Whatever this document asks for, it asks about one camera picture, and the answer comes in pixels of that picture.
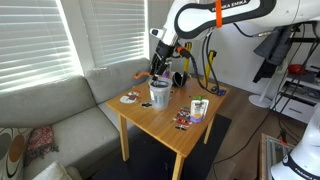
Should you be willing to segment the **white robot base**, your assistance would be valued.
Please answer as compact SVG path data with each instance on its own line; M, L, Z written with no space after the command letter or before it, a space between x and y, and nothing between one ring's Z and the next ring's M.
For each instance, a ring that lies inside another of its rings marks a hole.
M320 104L301 141L281 162L271 167L273 180L320 180Z

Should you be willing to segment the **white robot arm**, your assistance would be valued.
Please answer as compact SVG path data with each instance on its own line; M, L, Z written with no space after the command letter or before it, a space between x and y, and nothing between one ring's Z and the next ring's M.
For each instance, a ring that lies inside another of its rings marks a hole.
M210 28L241 21L277 27L320 19L320 0L174 0L162 29L151 28L159 39L151 75L161 75L179 38L194 39Z

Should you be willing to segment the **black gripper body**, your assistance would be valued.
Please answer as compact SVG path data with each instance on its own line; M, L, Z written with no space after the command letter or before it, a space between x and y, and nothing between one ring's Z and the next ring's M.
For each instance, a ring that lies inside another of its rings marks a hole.
M158 42L151 61L151 75L162 75L167 68L166 60L173 54L174 47Z

